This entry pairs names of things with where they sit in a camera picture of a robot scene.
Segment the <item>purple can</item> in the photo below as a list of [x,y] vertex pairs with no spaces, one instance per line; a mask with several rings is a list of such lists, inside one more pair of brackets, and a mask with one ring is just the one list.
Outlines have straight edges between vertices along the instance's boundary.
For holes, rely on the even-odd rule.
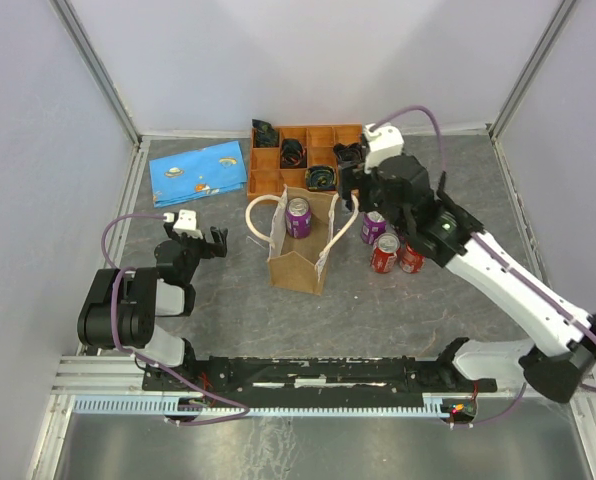
[[377,211],[366,212],[363,216],[361,239],[368,245],[373,245],[377,238],[386,232],[387,222]]
[[294,239],[303,239],[311,232],[311,208],[309,202],[301,197],[291,199],[285,210],[287,233]]

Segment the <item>red can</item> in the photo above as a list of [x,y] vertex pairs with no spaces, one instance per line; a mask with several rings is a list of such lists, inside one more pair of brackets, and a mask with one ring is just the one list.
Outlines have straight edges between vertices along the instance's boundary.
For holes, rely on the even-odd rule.
[[415,274],[421,271],[425,264],[425,257],[416,252],[408,243],[405,243],[399,260],[401,269],[408,274]]
[[371,267],[379,274],[389,273],[397,261],[400,240],[393,233],[383,233],[373,244]]

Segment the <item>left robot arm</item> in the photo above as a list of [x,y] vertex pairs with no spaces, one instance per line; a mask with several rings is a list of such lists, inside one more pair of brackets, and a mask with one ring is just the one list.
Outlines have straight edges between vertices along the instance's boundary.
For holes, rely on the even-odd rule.
[[156,325],[158,317],[188,317],[196,301],[192,278],[203,260],[227,255],[228,230],[212,227],[211,240],[177,233],[154,249],[155,265],[121,274],[117,268],[96,272],[77,323],[87,347],[112,350],[117,345],[164,365],[165,379],[187,390],[199,378],[190,342]]

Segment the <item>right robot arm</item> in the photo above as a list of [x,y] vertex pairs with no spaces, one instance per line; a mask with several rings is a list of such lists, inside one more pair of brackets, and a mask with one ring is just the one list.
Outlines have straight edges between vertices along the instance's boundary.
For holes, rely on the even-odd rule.
[[419,161],[397,148],[379,163],[363,150],[338,165],[339,193],[362,212],[378,212],[416,253],[462,278],[528,335],[526,342],[460,342],[436,368],[445,389],[472,380],[525,381],[567,403],[596,364],[596,313],[556,294],[495,240],[484,225],[436,188]]

